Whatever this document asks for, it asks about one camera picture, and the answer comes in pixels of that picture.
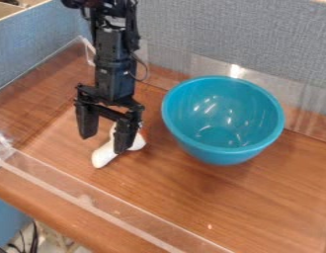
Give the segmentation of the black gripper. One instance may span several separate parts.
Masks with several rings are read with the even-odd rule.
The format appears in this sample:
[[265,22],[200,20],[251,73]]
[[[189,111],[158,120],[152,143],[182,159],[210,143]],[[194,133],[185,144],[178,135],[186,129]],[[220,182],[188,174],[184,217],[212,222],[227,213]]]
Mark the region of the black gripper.
[[97,133],[98,118],[117,122],[114,127],[116,154],[128,150],[134,142],[142,122],[144,105],[133,98],[137,65],[120,68],[96,68],[94,85],[76,86],[74,112],[78,134],[82,139]]

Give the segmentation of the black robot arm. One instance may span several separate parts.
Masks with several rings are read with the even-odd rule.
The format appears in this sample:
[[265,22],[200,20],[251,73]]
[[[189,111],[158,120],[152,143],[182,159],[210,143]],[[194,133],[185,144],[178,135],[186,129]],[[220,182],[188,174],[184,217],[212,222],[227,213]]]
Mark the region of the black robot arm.
[[116,123],[113,152],[121,154],[134,142],[142,123],[144,105],[134,99],[137,58],[137,0],[60,0],[78,9],[90,25],[96,49],[94,86],[77,84],[74,100],[78,133],[88,138],[97,133],[98,118]]

